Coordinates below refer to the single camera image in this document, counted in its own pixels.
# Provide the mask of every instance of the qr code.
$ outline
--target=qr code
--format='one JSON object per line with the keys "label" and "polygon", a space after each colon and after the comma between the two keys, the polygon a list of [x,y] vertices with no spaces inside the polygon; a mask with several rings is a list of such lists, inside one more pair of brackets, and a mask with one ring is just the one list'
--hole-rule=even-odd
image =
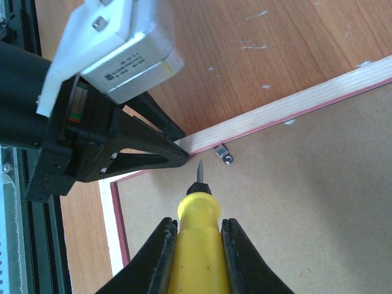
{"label": "qr code", "polygon": [[105,78],[106,78],[108,81],[111,81],[111,80],[114,80],[114,79],[115,79],[114,76],[113,76],[112,74],[110,74],[110,73],[108,73],[108,74],[105,76]]}

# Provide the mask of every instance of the metal clip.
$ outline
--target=metal clip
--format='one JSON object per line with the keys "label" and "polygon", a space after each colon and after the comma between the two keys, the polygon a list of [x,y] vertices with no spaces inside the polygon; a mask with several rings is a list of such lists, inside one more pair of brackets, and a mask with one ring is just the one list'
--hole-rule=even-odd
{"label": "metal clip", "polygon": [[224,144],[220,144],[214,147],[216,155],[218,155],[225,164],[230,165],[234,161],[234,157],[229,153],[227,147]]}

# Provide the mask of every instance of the white frame edge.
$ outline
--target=white frame edge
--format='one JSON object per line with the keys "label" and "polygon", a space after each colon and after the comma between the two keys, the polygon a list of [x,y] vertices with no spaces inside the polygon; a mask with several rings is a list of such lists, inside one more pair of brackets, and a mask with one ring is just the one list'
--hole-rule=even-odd
{"label": "white frame edge", "polygon": [[[220,143],[235,140],[275,124],[284,123],[305,113],[390,82],[392,82],[392,55],[186,136],[175,143],[189,154],[199,153]],[[113,275],[118,273],[124,265],[111,194],[111,183],[130,178],[139,173],[141,172],[136,171],[99,181]]]}

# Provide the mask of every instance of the yellow handle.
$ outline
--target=yellow handle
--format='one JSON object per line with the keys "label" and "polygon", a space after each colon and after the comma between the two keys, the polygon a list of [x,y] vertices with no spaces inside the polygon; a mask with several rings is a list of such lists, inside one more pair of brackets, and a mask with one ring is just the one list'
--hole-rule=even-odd
{"label": "yellow handle", "polygon": [[192,193],[179,204],[169,294],[230,293],[218,227],[220,215],[218,201],[207,193]]}

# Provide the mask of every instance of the bolt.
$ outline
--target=bolt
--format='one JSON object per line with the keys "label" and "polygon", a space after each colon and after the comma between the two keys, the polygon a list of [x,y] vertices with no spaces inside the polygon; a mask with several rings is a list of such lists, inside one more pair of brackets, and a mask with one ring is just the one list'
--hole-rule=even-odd
{"label": "bolt", "polygon": [[99,2],[101,2],[103,6],[108,6],[113,0],[99,0]]}
{"label": "bolt", "polygon": [[97,31],[101,32],[104,28],[106,28],[108,22],[103,17],[97,17],[96,20],[92,23],[92,27]]}
{"label": "bolt", "polygon": [[225,157],[223,157],[223,161],[225,162],[225,164],[230,165],[233,163],[234,158],[231,155],[226,155]]}
{"label": "bolt", "polygon": [[9,173],[9,172],[11,172],[13,170],[13,166],[8,164],[8,163],[3,164],[2,167],[1,167],[1,170],[2,170],[3,173]]}

